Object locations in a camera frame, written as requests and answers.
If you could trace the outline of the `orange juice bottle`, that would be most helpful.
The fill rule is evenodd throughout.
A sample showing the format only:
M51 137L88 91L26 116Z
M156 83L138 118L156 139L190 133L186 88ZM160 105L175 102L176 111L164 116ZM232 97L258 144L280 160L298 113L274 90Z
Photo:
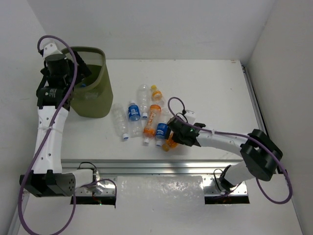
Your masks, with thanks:
M162 150L168 152L171 149L174 149L178 146L178 143L173 140L173 131L170 132L168 139L164 141L164 144L161 146Z

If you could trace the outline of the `tall orange label bottle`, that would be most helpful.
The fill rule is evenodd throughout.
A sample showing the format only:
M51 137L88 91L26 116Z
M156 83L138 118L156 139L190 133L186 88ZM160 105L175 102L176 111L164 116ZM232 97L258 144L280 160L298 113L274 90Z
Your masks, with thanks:
M157 104L150 106L147 123L143 129L144 145L148 145L155 137L157 131L157 121L161 114L161 107Z

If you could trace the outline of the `small orange bottle yellow cap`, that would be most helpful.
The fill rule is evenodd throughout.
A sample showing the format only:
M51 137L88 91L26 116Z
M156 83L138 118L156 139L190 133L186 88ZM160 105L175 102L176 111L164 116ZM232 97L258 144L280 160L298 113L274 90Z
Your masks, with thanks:
M153 103L163 106L164 105L164 96L163 93L157 88L156 85L151 86L151 97Z

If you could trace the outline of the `blue label water bottle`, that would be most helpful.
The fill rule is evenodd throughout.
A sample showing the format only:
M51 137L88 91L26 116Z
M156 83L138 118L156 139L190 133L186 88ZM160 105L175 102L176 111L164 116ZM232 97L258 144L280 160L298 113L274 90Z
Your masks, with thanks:
M132 137L140 137L142 135L142 122L139 107L135 101L131 100L128 106L128 118L130 122L130 131Z

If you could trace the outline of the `clear bottle white cap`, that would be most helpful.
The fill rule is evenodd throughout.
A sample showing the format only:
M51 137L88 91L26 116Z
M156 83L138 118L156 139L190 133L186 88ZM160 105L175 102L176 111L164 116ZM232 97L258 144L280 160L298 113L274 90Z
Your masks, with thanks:
M143 119L146 119L148 117L148 112L150 109L150 90L148 85L140 85L137 89L136 96L140 115Z

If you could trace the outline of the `clear ribbed bottle blue cap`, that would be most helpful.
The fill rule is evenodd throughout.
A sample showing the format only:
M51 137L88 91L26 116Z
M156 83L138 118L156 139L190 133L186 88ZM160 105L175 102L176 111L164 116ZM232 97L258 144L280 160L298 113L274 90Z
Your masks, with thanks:
M120 103L115 103L112 106L113 126L117 135L123 140L129 139L129 127L126 114L123 106Z

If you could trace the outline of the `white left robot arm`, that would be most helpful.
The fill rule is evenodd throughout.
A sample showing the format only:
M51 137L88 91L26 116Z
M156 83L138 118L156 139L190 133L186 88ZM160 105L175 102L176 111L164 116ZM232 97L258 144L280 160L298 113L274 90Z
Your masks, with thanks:
M38 132L34 164L20 176L22 189L36 197L72 196L92 180L92 171L64 173L61 147L74 86L91 75L77 51L57 52L44 58L43 78L36 90Z

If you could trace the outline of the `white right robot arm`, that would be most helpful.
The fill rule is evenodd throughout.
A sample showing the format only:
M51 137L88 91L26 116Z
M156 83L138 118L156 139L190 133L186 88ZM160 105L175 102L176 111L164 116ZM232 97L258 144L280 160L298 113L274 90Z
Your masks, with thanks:
M278 164L273 157L260 146L264 145L278 161L283 157L283 152L261 130L254 129L251 133L241 136L221 135L204 131L205 124L191 125L182 122L180 118L171 118L167 122L169 130L166 137L173 132L173 141L187 146L212 147L230 152L242 157L242 161L229 165L217 180L220 191L230 192L239 183L258 179L269 181Z

